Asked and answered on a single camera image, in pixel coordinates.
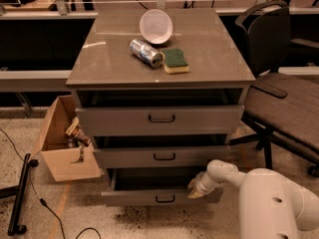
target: yellow sponge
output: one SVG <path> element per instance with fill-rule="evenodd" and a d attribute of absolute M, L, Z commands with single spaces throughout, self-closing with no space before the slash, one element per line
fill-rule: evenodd
<path fill-rule="evenodd" d="M 163 54 L 163 68 L 168 74 L 189 72 L 189 64 L 185 61 L 181 49 L 166 49 Z"/>

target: soda can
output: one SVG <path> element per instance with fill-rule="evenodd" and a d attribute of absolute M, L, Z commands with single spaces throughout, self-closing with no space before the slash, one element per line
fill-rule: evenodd
<path fill-rule="evenodd" d="M 153 68 L 159 67 L 162 63 L 162 54 L 151 45 L 141 40 L 132 40 L 130 43 L 130 50 L 139 59 Z"/>

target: cabinet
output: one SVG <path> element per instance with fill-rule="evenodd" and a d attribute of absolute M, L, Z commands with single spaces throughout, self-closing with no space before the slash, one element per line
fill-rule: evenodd
<path fill-rule="evenodd" d="M 212 9 L 167 10 L 174 33 L 158 49 L 183 49 L 190 72 L 151 69 L 129 50 L 143 13 L 100 13 L 67 81 L 110 183 L 102 195 L 107 205 L 218 202 L 222 189 L 188 199 L 187 185 L 210 160 L 234 158 L 227 144 L 254 78 Z"/>

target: bottom drawer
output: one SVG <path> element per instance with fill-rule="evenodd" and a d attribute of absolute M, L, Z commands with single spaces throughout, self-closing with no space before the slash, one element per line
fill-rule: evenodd
<path fill-rule="evenodd" d="M 114 169 L 111 190 L 102 193 L 108 206 L 217 203 L 218 188 L 209 195 L 190 199 L 190 181 L 205 166 Z"/>

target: white robotic arm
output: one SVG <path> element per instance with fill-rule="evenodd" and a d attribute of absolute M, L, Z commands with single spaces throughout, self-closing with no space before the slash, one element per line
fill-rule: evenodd
<path fill-rule="evenodd" d="M 239 189 L 240 239 L 298 239 L 298 230 L 319 226 L 318 196 L 269 169 L 243 173 L 233 164 L 214 160 L 189 184 L 189 197 L 227 183 Z"/>

